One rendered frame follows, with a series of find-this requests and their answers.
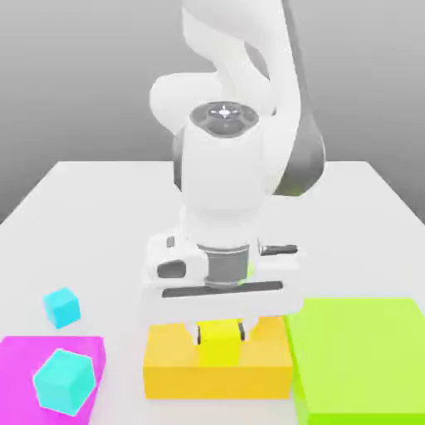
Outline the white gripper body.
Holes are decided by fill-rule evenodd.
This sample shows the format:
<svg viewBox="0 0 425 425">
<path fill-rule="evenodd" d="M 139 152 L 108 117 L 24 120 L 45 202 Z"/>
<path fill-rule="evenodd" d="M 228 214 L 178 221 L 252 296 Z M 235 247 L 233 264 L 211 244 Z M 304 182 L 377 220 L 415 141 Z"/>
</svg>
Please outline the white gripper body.
<svg viewBox="0 0 425 425">
<path fill-rule="evenodd" d="M 142 314 L 149 325 L 185 324 L 210 320 L 254 320 L 296 313 L 303 305 L 297 283 L 300 254 L 266 256 L 256 264 L 247 282 L 229 291 L 201 286 L 171 289 L 154 284 L 147 276 L 141 283 Z"/>
</svg>

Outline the small yellow cube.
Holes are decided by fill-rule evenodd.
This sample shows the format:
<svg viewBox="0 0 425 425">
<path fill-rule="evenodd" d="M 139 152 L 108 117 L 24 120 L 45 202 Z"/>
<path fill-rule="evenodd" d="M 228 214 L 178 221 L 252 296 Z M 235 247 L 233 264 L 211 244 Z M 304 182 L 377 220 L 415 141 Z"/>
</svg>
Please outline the small yellow cube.
<svg viewBox="0 0 425 425">
<path fill-rule="evenodd" d="M 242 337 L 237 319 L 198 322 L 198 357 L 203 367 L 227 367 L 239 362 Z"/>
</svg>

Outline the small cyan cube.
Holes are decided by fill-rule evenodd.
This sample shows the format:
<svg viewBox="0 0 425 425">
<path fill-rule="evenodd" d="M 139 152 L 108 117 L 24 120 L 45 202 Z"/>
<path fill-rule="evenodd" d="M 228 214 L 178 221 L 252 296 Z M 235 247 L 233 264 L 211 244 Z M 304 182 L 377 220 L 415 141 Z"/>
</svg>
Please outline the small cyan cube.
<svg viewBox="0 0 425 425">
<path fill-rule="evenodd" d="M 56 329 L 61 329 L 81 318 L 79 300 L 67 287 L 43 296 L 43 305 L 48 320 Z"/>
</svg>

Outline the small turquoise cube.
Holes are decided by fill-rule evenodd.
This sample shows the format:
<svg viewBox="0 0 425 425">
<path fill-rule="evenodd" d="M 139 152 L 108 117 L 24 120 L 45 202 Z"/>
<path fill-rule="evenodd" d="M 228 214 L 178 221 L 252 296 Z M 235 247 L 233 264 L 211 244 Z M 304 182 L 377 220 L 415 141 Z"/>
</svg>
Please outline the small turquoise cube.
<svg viewBox="0 0 425 425">
<path fill-rule="evenodd" d="M 93 360 L 56 349 L 32 378 L 41 408 L 75 417 L 96 386 Z"/>
</svg>

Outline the large orange box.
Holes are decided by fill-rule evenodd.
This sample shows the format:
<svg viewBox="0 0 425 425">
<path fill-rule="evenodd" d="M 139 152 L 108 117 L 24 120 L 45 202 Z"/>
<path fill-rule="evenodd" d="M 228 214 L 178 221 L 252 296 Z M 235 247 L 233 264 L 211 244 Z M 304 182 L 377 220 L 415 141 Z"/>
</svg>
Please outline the large orange box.
<svg viewBox="0 0 425 425">
<path fill-rule="evenodd" d="M 201 366 L 185 325 L 153 325 L 143 377 L 149 399 L 287 399 L 292 359 L 283 319 L 261 317 L 242 341 L 238 364 L 227 367 Z"/>
</svg>

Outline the large green box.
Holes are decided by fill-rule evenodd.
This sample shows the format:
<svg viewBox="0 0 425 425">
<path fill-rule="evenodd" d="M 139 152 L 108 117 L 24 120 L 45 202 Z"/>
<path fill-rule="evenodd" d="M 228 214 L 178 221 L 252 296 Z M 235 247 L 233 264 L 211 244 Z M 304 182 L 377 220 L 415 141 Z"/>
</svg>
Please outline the large green box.
<svg viewBox="0 0 425 425">
<path fill-rule="evenodd" d="M 298 425 L 425 425 L 425 316 L 413 299 L 307 299 L 284 322 Z"/>
</svg>

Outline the large magenta box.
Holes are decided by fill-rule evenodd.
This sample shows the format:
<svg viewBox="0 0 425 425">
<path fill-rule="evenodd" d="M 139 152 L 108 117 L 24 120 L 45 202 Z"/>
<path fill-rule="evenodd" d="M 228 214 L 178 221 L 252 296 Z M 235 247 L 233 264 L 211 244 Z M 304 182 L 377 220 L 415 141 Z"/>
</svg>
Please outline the large magenta box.
<svg viewBox="0 0 425 425">
<path fill-rule="evenodd" d="M 41 408 L 32 378 L 58 348 L 92 358 L 96 386 L 75 417 Z M 0 342 L 0 425 L 89 425 L 105 367 L 99 336 L 7 336 Z"/>
</svg>

